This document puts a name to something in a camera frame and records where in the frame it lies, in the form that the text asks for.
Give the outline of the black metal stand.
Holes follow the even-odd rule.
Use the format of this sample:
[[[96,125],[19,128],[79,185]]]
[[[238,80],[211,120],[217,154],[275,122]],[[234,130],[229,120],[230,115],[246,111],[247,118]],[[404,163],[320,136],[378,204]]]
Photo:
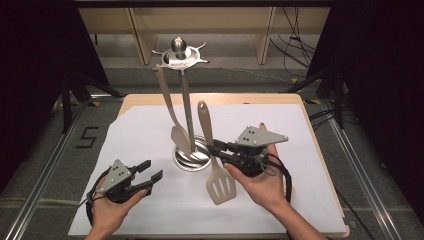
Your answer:
[[[342,73],[339,70],[336,70],[333,67],[325,67],[322,70],[313,73],[304,81],[298,84],[294,84],[291,88],[285,90],[285,93],[296,93],[317,80],[321,81],[317,90],[317,95],[319,98],[326,99],[330,96],[331,93],[334,93],[333,113],[335,116],[336,123],[341,129],[343,129],[343,79]]]
[[[116,98],[125,97],[124,93],[112,89],[107,84],[95,81],[87,75],[76,71],[67,71],[60,80],[64,117],[64,126],[62,130],[63,133],[68,131],[73,122],[71,110],[71,95],[74,95],[76,100],[82,103],[88,102],[92,99],[91,94],[86,88],[87,85],[94,86],[95,88]]]

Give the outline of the beige slotted spatula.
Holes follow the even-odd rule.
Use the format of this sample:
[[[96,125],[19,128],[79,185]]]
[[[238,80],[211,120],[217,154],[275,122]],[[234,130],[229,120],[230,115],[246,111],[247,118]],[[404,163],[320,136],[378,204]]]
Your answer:
[[[213,146],[213,132],[211,118],[207,104],[198,102],[198,117],[204,138],[208,146]],[[206,189],[215,205],[220,205],[236,197],[236,184],[234,178],[221,167],[216,157],[210,153],[211,172],[206,180]]]

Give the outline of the dark curtain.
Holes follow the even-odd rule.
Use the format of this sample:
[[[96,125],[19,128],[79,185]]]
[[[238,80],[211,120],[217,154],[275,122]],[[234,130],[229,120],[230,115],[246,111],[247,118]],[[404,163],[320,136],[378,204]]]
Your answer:
[[[308,73],[330,64],[424,223],[424,0],[335,0]]]
[[[69,71],[108,83],[74,0],[0,0],[0,193],[29,156]]]

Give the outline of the white paper sheet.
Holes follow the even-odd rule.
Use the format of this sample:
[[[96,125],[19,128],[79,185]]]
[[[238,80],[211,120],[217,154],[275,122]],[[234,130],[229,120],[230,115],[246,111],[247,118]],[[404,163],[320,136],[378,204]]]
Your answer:
[[[344,215],[302,105],[213,104],[209,112],[213,135],[224,142],[235,141],[247,126],[259,124],[287,136],[287,142],[277,148],[292,177],[292,206],[320,232],[346,234]],[[151,195],[129,212],[118,235],[182,239],[281,237],[284,227],[256,205],[243,188],[237,190],[234,199],[216,205],[205,187],[210,171],[188,172],[174,163],[172,125],[166,107],[134,106],[109,127],[93,179],[116,159],[127,166],[151,162],[150,168],[136,176],[137,182],[156,172],[163,174]]]

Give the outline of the metal floor rail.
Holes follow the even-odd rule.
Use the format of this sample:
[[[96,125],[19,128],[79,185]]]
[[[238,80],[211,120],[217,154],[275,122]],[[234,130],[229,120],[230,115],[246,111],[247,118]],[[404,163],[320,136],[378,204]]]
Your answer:
[[[69,143],[69,140],[74,132],[75,126],[80,119],[83,111],[88,106],[88,103],[80,103],[75,107],[71,114],[71,123],[64,131],[61,131],[60,138],[55,142],[54,148],[51,151],[41,173],[34,182],[31,192],[23,200],[19,208],[18,215],[11,223],[10,229],[4,240],[20,240],[27,229],[31,218],[36,211],[38,203],[44,194],[52,176],[57,169],[60,159]]]
[[[386,239],[402,240],[391,214],[378,195],[345,130],[339,127],[336,120],[331,120],[330,125]]]

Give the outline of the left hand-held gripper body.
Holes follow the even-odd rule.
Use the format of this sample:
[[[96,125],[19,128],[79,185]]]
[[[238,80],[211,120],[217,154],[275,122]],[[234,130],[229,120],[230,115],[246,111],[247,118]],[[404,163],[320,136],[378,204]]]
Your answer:
[[[127,167],[119,159],[109,168],[99,192],[107,196],[114,203],[124,203],[132,197],[131,182],[137,172],[137,167]]]

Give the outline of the person's left hand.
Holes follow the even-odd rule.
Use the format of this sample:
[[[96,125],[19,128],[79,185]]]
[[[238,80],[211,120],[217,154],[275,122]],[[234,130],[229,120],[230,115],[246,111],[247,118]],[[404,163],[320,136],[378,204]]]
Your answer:
[[[92,230],[111,234],[123,223],[128,212],[139,203],[147,194],[146,190],[133,195],[124,203],[114,203],[104,194],[97,192],[93,197],[93,224]]]

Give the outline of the metal utensil rack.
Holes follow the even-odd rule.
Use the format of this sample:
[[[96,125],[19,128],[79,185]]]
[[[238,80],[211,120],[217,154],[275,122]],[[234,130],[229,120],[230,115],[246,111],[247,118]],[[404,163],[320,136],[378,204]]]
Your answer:
[[[163,71],[168,68],[178,72],[186,126],[183,127],[179,123],[188,132],[192,152],[190,155],[186,155],[175,145],[172,156],[175,164],[180,169],[188,172],[201,171],[210,163],[210,155],[204,138],[196,136],[194,133],[189,84],[186,74],[186,70],[196,64],[206,63],[206,60],[203,60],[200,54],[200,49],[204,46],[205,44],[199,47],[189,46],[181,37],[177,37],[171,41],[168,50],[164,52],[153,51],[153,53],[161,56],[159,65]]]

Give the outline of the wooden shelf unit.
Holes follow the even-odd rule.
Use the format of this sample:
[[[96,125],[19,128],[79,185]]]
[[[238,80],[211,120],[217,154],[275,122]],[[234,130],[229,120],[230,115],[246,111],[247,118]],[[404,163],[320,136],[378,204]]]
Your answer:
[[[328,7],[81,8],[90,34],[130,34],[139,63],[147,65],[160,34],[249,34],[257,61],[266,62],[270,36],[322,32]]]

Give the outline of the beige solid spatula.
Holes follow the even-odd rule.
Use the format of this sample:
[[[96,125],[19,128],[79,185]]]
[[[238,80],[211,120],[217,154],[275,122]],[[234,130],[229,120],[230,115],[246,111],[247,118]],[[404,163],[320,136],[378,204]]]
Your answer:
[[[188,132],[181,126],[176,117],[168,83],[165,78],[164,71],[159,64],[156,65],[156,75],[168,112],[174,123],[174,126],[171,129],[171,139],[184,154],[190,155],[192,150]]]

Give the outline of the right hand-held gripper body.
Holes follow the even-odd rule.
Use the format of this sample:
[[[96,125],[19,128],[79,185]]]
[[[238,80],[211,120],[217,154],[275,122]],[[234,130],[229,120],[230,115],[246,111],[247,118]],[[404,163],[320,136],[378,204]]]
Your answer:
[[[285,135],[247,126],[235,142],[229,144],[229,150],[236,155],[235,166],[244,175],[255,177],[265,172],[270,165],[267,147],[288,140]]]

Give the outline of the person's right hand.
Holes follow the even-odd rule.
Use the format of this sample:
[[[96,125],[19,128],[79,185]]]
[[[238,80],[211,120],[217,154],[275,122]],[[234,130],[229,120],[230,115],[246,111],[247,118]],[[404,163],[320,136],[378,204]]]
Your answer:
[[[229,163],[225,163],[224,168],[243,186],[256,204],[269,212],[284,211],[290,206],[284,194],[283,175],[275,166],[268,165],[266,172],[256,177],[244,175]]]

